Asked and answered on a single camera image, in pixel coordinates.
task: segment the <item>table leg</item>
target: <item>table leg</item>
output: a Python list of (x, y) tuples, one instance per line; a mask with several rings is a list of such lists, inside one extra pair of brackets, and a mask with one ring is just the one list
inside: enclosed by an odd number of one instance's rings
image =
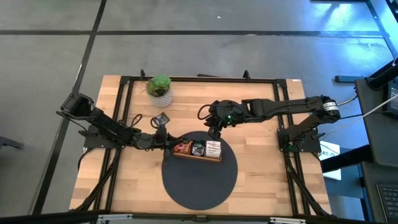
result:
[(342, 167), (359, 164), (362, 161), (373, 161), (370, 145), (365, 145), (351, 151), (342, 153), (338, 156), (333, 156), (329, 159), (321, 161), (322, 172), (330, 172), (340, 169)]

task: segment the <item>keyboard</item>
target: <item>keyboard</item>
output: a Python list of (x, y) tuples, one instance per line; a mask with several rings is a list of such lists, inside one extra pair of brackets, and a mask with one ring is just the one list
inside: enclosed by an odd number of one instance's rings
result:
[(398, 223), (398, 185), (378, 184), (377, 189), (387, 223)]

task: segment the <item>metal bracket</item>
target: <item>metal bracket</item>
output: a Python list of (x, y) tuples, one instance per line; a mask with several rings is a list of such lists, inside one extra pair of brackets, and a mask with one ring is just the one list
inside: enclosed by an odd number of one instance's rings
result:
[(122, 76), (120, 77), (120, 85), (124, 85), (130, 81), (131, 77), (129, 76)]
[(206, 215), (197, 215), (197, 223), (206, 223), (208, 222)]
[(276, 83), (282, 87), (282, 88), (287, 88), (287, 83), (286, 83), (286, 79), (283, 78), (277, 78), (275, 79)]
[(84, 147), (85, 148), (107, 148), (107, 149), (117, 149), (124, 148), (123, 145), (116, 142), (109, 141), (105, 138), (101, 138), (98, 133), (98, 129), (92, 125), (88, 127), (88, 131), (79, 131), (81, 135), (86, 137)]
[(287, 129), (278, 129), (278, 143), (279, 149), (282, 152), (321, 152), (318, 139), (313, 139), (312, 136), (317, 135), (316, 130), (311, 130), (304, 134), (304, 137), (300, 141), (293, 141), (289, 139), (289, 132)]
[(132, 219), (132, 214), (98, 215), (98, 221)]
[(250, 75), (249, 75), (249, 72), (248, 72), (247, 70), (244, 71), (244, 73), (243, 73), (243, 78), (245, 78), (245, 79), (247, 79), (247, 80), (251, 79), (251, 78), (250, 78)]
[(305, 220), (296, 219), (296, 218), (278, 218), (278, 217), (271, 217), (271, 223), (305, 224)]
[(139, 72), (139, 79), (140, 80), (144, 80), (144, 77), (145, 77), (146, 75), (145, 75), (145, 72), (144, 72), (144, 69), (141, 69), (141, 71)]

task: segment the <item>potted plant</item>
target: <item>potted plant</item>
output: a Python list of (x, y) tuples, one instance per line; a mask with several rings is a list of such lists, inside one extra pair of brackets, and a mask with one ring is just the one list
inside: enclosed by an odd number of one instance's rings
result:
[(172, 103), (173, 93), (170, 83), (171, 79), (167, 75), (157, 75), (147, 82), (147, 95), (154, 106), (163, 108)]

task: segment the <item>succulent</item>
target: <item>succulent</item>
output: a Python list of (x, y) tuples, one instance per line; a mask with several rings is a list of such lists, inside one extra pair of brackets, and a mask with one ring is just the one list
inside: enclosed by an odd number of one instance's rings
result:
[(160, 97), (169, 90), (170, 82), (172, 80), (167, 75), (157, 75), (147, 82), (148, 94), (154, 97)]

